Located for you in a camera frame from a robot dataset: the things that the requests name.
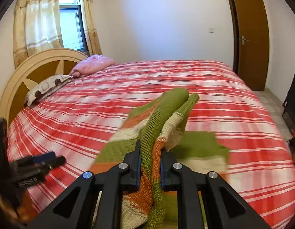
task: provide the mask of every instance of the bed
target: bed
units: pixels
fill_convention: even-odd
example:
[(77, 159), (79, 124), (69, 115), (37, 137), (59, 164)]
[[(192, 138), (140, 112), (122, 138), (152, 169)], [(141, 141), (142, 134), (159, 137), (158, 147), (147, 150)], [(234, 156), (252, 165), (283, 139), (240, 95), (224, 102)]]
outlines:
[(38, 53), (17, 68), (1, 99), (0, 117), (9, 123), (9, 160), (48, 151), (66, 157), (45, 183), (29, 189), (38, 212), (89, 169), (131, 109), (184, 87), (200, 96), (186, 130), (216, 132), (218, 142), (230, 149), (228, 183), (272, 228), (284, 228), (295, 213), (295, 167), (267, 110), (227, 65), (189, 60), (116, 64), (23, 108), (30, 87), (68, 74), (86, 57), (65, 48)]

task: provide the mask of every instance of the door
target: door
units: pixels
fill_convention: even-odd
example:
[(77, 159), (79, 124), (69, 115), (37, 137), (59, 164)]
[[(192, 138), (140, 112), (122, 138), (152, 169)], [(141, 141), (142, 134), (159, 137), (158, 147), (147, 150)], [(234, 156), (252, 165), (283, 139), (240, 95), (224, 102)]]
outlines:
[(252, 90), (264, 91), (269, 66), (269, 26), (263, 0), (233, 2), (239, 37), (237, 74)]

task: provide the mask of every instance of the headboard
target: headboard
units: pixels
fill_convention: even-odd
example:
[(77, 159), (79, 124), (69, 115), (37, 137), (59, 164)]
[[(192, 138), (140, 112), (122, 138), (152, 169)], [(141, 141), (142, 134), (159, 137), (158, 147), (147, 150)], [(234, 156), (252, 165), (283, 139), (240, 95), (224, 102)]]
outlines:
[(9, 79), (0, 101), (0, 118), (8, 125), (24, 107), (26, 93), (38, 83), (56, 74), (69, 74), (87, 56), (68, 48), (52, 48), (26, 59)]

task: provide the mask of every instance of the tiled floor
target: tiled floor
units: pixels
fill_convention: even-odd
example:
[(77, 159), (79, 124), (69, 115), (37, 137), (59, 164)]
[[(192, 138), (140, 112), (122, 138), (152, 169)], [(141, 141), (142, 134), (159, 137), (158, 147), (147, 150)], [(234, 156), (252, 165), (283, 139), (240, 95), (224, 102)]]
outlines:
[(264, 104), (265, 108), (269, 111), (270, 115), (273, 118), (273, 121), (277, 124), (277, 127), (281, 132), (281, 136), (283, 137), (283, 139), (285, 141), (289, 140), (292, 135), (281, 116), (283, 112), (283, 107), (281, 106), (279, 101), (276, 100), (276, 98), (274, 98), (274, 95), (269, 92), (254, 91), (254, 93)]

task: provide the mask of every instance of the white patterned pillow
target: white patterned pillow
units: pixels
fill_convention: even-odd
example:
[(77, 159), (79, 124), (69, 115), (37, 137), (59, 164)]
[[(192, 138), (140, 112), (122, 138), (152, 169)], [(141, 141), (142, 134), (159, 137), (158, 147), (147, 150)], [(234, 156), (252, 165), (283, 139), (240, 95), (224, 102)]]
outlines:
[(31, 106), (34, 101), (40, 102), (44, 100), (67, 83), (70, 83), (72, 79), (73, 77), (69, 75), (54, 75), (43, 80), (27, 92), (24, 105)]

